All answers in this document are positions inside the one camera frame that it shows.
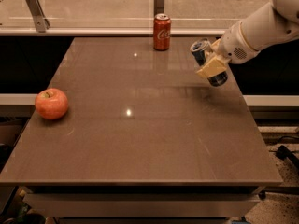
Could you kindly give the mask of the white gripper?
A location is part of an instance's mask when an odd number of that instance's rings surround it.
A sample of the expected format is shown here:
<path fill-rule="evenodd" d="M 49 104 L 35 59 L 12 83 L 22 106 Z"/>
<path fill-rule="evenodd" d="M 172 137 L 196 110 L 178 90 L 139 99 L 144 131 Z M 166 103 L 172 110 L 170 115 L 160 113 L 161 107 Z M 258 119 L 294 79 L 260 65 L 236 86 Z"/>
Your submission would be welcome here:
<path fill-rule="evenodd" d="M 227 70 L 227 64 L 242 64 L 255 58 L 260 51 L 250 44 L 251 33 L 247 21 L 239 21 L 211 44 L 212 56 L 196 72 L 201 78 L 211 78 Z"/>

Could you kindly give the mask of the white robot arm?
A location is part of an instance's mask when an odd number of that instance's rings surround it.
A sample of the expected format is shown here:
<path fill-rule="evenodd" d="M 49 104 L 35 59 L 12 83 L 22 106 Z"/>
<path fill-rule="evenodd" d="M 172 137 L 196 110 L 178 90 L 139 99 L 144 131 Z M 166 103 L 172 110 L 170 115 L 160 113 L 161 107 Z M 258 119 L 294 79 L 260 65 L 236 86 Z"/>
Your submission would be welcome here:
<path fill-rule="evenodd" d="M 220 39 L 194 42 L 190 51 L 198 62 L 196 74 L 212 78 L 224 74 L 227 65 L 242 64 L 262 50 L 299 36 L 299 0 L 271 0 L 229 28 Z"/>

